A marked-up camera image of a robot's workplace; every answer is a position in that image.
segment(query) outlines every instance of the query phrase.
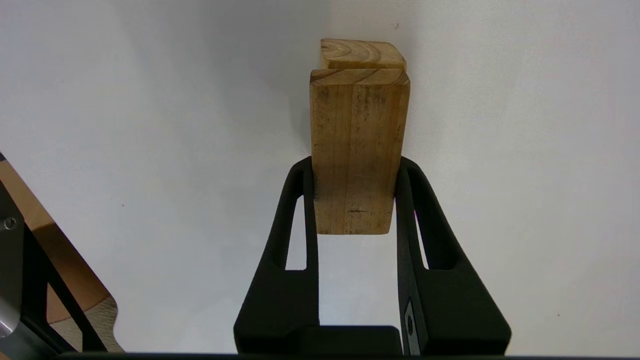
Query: black plastic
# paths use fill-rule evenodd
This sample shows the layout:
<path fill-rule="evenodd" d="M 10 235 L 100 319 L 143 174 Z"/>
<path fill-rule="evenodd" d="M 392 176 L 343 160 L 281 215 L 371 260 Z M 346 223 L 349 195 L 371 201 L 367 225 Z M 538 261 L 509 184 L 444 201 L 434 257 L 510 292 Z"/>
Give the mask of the black plastic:
<path fill-rule="evenodd" d="M 402 158 L 396 181 L 400 319 L 411 300 L 421 355 L 504 354 L 511 329 L 453 235 L 418 165 Z M 429 265 L 420 256 L 415 218 Z M 407 332 L 402 331 L 409 353 Z"/>
<path fill-rule="evenodd" d="M 234 326 L 239 353 L 401 354 L 392 327 L 323 327 L 318 320 L 316 216 L 311 158 L 285 181 L 260 264 Z M 304 195 L 307 268 L 285 270 L 296 200 Z M 451 232 L 414 162 L 402 158 L 396 181 L 398 297 L 404 353 L 412 353 L 404 314 L 413 306 L 414 354 L 504 354 L 511 331 Z M 429 267 L 422 265 L 414 213 Z"/>

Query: wood grain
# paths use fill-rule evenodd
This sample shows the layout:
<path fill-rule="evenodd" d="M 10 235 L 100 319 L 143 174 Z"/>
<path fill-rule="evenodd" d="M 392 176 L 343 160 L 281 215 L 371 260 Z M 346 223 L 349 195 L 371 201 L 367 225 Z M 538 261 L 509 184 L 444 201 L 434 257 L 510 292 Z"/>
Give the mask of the wood grain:
<path fill-rule="evenodd" d="M 388 42 L 325 38 L 320 40 L 324 69 L 401 69 L 406 61 Z"/>
<path fill-rule="evenodd" d="M 402 69 L 311 73 L 319 234 L 389 231 L 409 93 L 409 78 Z"/>

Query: table surface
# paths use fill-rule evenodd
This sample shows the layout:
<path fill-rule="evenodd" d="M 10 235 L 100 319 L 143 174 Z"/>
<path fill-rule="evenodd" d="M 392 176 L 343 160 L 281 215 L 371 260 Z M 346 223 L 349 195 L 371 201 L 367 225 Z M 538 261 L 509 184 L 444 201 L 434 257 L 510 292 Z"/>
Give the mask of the table surface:
<path fill-rule="evenodd" d="M 323 37 L 392 42 L 403 155 L 513 330 L 640 355 L 640 4 L 5 1 L 0 151 L 118 304 L 130 351 L 234 352 Z M 304 266 L 296 215 L 291 266 Z M 323 324 L 399 325 L 395 227 L 320 236 Z"/>

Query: metal bolt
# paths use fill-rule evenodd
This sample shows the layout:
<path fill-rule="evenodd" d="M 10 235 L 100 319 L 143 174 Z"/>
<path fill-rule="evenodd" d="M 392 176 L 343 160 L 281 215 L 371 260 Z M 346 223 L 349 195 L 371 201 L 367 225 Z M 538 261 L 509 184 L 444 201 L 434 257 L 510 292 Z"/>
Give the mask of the metal bolt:
<path fill-rule="evenodd" d="M 16 225 L 18 225 L 18 221 L 14 217 L 8 217 L 4 220 L 4 228 L 7 230 L 15 229 Z"/>
<path fill-rule="evenodd" d="M 413 335 L 413 319 L 410 316 L 406 319 L 406 330 L 409 336 Z"/>

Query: black metal frame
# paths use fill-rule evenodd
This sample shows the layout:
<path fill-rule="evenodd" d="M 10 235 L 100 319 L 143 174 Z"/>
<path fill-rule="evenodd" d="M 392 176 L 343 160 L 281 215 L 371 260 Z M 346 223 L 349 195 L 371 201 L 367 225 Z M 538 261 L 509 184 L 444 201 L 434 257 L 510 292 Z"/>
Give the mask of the black metal frame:
<path fill-rule="evenodd" d="M 2 218 L 15 222 L 12 229 L 4 229 L 0 240 L 18 241 L 22 247 L 22 273 L 3 274 L 17 276 L 21 283 L 22 301 L 19 306 L 19 323 L 11 334 L 0 338 L 0 351 L 12 360 L 48 359 L 64 352 L 76 350 L 47 323 L 47 285 L 55 291 L 69 315 L 82 332 L 83 351 L 106 351 L 95 329 L 84 315 L 80 305 L 67 288 L 47 254 L 24 223 L 22 214 L 0 183 Z"/>

